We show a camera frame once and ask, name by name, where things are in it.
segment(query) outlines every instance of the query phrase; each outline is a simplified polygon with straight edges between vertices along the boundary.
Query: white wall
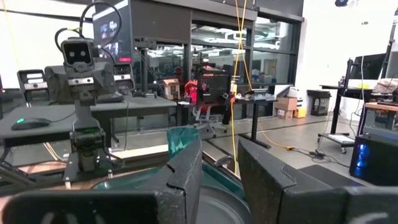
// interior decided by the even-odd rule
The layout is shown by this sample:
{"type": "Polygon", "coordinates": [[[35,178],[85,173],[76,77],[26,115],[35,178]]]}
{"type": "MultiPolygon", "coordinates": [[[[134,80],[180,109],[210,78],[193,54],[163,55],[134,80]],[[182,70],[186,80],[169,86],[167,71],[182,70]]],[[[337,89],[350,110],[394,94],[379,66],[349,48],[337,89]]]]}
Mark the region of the white wall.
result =
{"type": "MultiPolygon", "coordinates": [[[[336,7],[333,1],[304,0],[295,86],[306,95],[306,90],[319,90],[321,84],[337,85],[350,57],[384,53],[397,5],[394,0],[351,0],[347,7],[336,7]]],[[[358,82],[349,86],[358,86],[358,82]]],[[[336,91],[331,93],[330,110],[336,91]]],[[[343,100],[347,118],[357,105],[357,100],[343,100]]]]}
{"type": "MultiPolygon", "coordinates": [[[[6,9],[21,12],[36,12],[62,16],[80,17],[85,6],[49,0],[5,0],[6,9]]],[[[62,54],[54,43],[54,34],[60,28],[76,28],[78,22],[47,19],[0,12],[0,76],[4,88],[19,88],[17,71],[44,69],[48,65],[61,65],[62,54]]],[[[85,37],[93,37],[92,24],[83,26],[85,37]]],[[[59,42],[72,32],[60,35],[59,42]]]]}

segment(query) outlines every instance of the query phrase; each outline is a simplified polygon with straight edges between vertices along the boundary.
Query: yellow cable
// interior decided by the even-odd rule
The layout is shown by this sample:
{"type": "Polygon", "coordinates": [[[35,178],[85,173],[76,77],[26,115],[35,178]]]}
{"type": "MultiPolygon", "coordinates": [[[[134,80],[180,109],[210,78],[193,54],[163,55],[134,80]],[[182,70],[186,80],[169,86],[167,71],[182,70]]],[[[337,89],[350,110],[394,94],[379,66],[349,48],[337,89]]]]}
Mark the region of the yellow cable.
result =
{"type": "MultiPolygon", "coordinates": [[[[14,55],[15,55],[15,60],[17,62],[17,67],[18,70],[21,69],[21,63],[19,61],[19,57],[18,57],[18,51],[17,51],[17,47],[16,47],[16,43],[14,40],[14,34],[12,32],[12,28],[10,26],[11,22],[10,19],[8,17],[8,13],[7,13],[7,6],[6,6],[6,2],[4,0],[0,0],[1,1],[1,5],[2,8],[4,9],[4,16],[6,17],[6,24],[7,24],[7,28],[8,28],[8,32],[9,32],[9,36],[11,39],[11,46],[12,46],[12,50],[14,51],[14,55]]],[[[46,150],[48,150],[48,152],[50,153],[50,155],[55,159],[55,160],[62,160],[62,158],[60,156],[57,155],[57,153],[55,153],[53,147],[50,145],[50,143],[45,142],[43,143],[44,147],[46,148],[46,150]]]]}
{"type": "MultiPolygon", "coordinates": [[[[242,14],[242,23],[241,23],[241,21],[240,21],[240,19],[239,19],[238,0],[235,0],[236,18],[237,18],[237,20],[238,20],[239,44],[238,44],[238,53],[236,54],[236,63],[235,63],[235,69],[234,69],[234,78],[236,77],[236,72],[237,72],[237,69],[238,69],[239,54],[240,54],[239,51],[240,51],[240,50],[244,50],[242,38],[243,38],[243,29],[244,29],[244,18],[245,18],[245,13],[246,13],[246,4],[247,4],[247,0],[244,1],[244,5],[243,5],[243,14],[242,14]]],[[[251,85],[251,80],[250,80],[250,78],[249,78],[249,72],[248,72],[248,66],[247,66],[247,64],[246,64],[246,59],[244,58],[243,55],[242,55],[242,58],[243,58],[243,64],[244,64],[244,69],[245,69],[245,73],[246,73],[246,78],[247,78],[247,80],[248,80],[250,90],[252,90],[252,85],[251,85]]],[[[233,151],[234,151],[234,167],[235,167],[234,173],[237,174],[238,166],[237,166],[237,160],[236,160],[236,144],[235,144],[235,137],[234,137],[235,135],[234,135],[234,119],[233,119],[233,115],[234,115],[234,113],[233,113],[233,102],[234,102],[234,101],[231,102],[231,122],[232,122],[232,124],[231,124],[231,129],[232,129],[232,145],[233,145],[233,151]]],[[[273,145],[275,145],[275,146],[283,147],[283,148],[285,148],[285,149],[287,149],[287,150],[292,150],[292,149],[294,148],[294,147],[292,147],[292,146],[285,146],[285,145],[278,144],[278,143],[272,141],[272,140],[265,134],[265,132],[264,132],[262,126],[261,126],[261,123],[260,123],[260,122],[257,122],[257,123],[258,123],[258,125],[259,125],[259,127],[260,127],[261,133],[264,135],[264,137],[265,137],[271,144],[273,144],[273,145]]]]}
{"type": "Polygon", "coordinates": [[[238,162],[236,161],[236,149],[235,149],[235,128],[234,128],[234,104],[231,102],[231,129],[232,129],[232,145],[234,147],[234,173],[238,174],[238,162]]]}

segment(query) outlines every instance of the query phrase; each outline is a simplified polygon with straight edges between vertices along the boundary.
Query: teal container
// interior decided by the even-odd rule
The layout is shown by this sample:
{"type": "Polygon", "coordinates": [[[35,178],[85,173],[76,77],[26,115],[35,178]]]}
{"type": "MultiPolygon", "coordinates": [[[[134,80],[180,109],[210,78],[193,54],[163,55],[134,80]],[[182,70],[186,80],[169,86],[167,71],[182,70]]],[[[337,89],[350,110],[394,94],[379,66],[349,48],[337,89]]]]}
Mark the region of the teal container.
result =
{"type": "Polygon", "coordinates": [[[176,127],[167,131],[169,143],[169,155],[173,158],[182,149],[185,149],[193,141],[200,141],[200,133],[196,128],[176,127]]]}

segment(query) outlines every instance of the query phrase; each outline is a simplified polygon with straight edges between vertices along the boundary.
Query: computer mouse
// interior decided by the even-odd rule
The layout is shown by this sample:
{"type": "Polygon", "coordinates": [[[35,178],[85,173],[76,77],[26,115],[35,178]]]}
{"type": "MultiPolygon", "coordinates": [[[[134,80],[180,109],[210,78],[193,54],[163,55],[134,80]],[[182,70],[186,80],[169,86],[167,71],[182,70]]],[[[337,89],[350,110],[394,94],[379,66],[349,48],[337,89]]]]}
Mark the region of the computer mouse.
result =
{"type": "Polygon", "coordinates": [[[21,118],[12,125],[11,130],[28,130],[34,128],[46,127],[51,123],[51,120],[45,118],[21,118]]]}

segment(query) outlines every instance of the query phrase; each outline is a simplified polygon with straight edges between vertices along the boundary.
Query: cardboard box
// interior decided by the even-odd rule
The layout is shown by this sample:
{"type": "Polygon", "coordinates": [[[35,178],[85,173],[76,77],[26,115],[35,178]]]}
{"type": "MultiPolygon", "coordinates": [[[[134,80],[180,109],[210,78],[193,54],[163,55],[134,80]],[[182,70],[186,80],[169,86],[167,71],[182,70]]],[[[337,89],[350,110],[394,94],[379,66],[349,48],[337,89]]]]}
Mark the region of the cardboard box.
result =
{"type": "Polygon", "coordinates": [[[168,100],[179,100],[180,99],[180,83],[176,78],[170,78],[163,80],[164,91],[168,100]]]}
{"type": "Polygon", "coordinates": [[[297,98],[278,97],[276,100],[278,101],[274,103],[276,109],[284,111],[294,111],[297,109],[297,98]]]}
{"type": "Polygon", "coordinates": [[[282,118],[282,119],[292,119],[293,118],[293,112],[294,111],[287,111],[287,110],[283,110],[283,109],[276,109],[276,116],[278,118],[282,118]]]}

